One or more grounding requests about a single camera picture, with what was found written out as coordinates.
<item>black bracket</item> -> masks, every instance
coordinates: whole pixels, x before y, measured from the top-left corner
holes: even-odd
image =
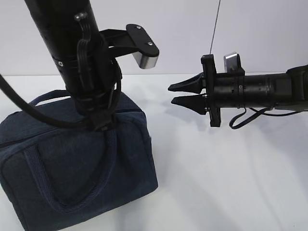
[[[140,68],[155,67],[159,49],[140,25],[129,24],[126,30],[107,29],[100,34],[107,42],[110,58],[133,54]]]

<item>wire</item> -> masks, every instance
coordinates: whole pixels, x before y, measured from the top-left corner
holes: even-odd
[[[233,130],[242,128],[243,126],[249,124],[250,122],[252,122],[253,120],[257,119],[259,116],[263,115],[266,111],[270,111],[271,108],[263,108],[260,111],[256,110],[256,113],[253,114],[251,117],[249,117],[248,119],[244,120],[243,122],[239,123],[238,125],[234,126],[234,123],[236,120],[238,120],[240,117],[244,116],[247,113],[247,109],[245,108],[245,111],[239,115],[237,115],[236,117],[234,117],[230,123],[229,126],[230,128],[232,128]]]
[[[48,116],[45,116],[44,114],[36,110],[34,107],[29,105],[26,101],[24,101],[14,91],[14,89],[8,84],[8,82],[3,78],[1,74],[0,74],[0,89],[21,110],[23,110],[24,112],[28,113],[30,116],[34,117],[35,119],[45,124],[58,127],[58,128],[82,128],[82,129],[87,128],[89,125],[89,122],[90,122],[89,120],[83,120],[77,123],[70,123],[70,122],[56,120]]]
[[[215,25],[214,25],[214,31],[213,31],[213,37],[212,37],[212,42],[211,42],[210,54],[212,53],[212,48],[213,48],[213,43],[214,43],[214,38],[215,38],[215,32],[216,32],[216,27],[217,27],[218,15],[219,15],[219,10],[220,10],[220,3],[221,3],[221,0],[219,0],[219,3],[218,3],[218,9],[217,9],[216,20],[215,20]]]
[[[88,62],[88,44],[91,42],[91,26],[87,18],[79,22],[82,30],[82,38],[77,44],[77,61],[79,67],[80,81],[86,91],[91,90],[93,87],[93,80],[89,71]]]
[[[250,110],[257,112],[258,110],[256,110],[255,108],[250,108]],[[263,113],[264,116],[271,116],[271,117],[284,117],[284,116],[292,116],[292,115],[296,115],[302,112],[291,112],[291,113],[286,113],[286,114],[269,114],[269,113]]]

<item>bag handle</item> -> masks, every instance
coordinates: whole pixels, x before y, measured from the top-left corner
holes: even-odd
[[[90,193],[75,205],[64,205],[55,196],[51,181],[47,175],[38,147],[31,146],[25,150],[26,161],[31,170],[40,194],[55,211],[63,214],[78,212],[91,203],[105,188],[115,165],[117,153],[117,137],[115,130],[106,131],[107,151],[103,160],[102,173],[91,188]]]
[[[36,106],[40,102],[43,102],[43,101],[46,101],[46,100],[53,100],[53,99],[58,99],[58,98],[62,98],[62,97],[67,97],[67,96],[71,96],[68,93],[67,90],[53,90],[53,91],[50,91],[46,94],[38,96],[36,99],[31,101],[29,104],[31,106]]]

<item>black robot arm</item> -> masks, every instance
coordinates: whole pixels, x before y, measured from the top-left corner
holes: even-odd
[[[89,0],[25,2],[76,109],[86,122],[71,124],[40,115],[2,77],[0,88],[25,112],[53,126],[98,130],[112,124],[122,79],[116,57],[133,54],[140,68],[152,68],[159,56],[155,43],[140,25],[99,31]]]
[[[283,74],[246,76],[239,54],[225,56],[225,73],[217,73],[214,56],[201,58],[203,72],[184,82],[171,85],[169,91],[192,92],[198,95],[174,98],[172,103],[189,108],[201,115],[210,114],[210,125],[220,127],[221,108],[244,108],[245,112],[231,122],[233,129],[241,128],[260,115],[289,116],[308,110],[308,65],[296,67]],[[256,114],[237,126],[236,119],[246,113]],[[268,114],[273,109],[294,111],[288,114]]]

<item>navy blue bag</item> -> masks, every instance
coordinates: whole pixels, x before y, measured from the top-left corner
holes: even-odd
[[[56,90],[30,104],[64,96]],[[36,109],[82,120],[70,98]],[[64,229],[158,187],[144,112],[122,93],[116,120],[104,132],[55,128],[24,112],[0,124],[0,182],[26,231]]]

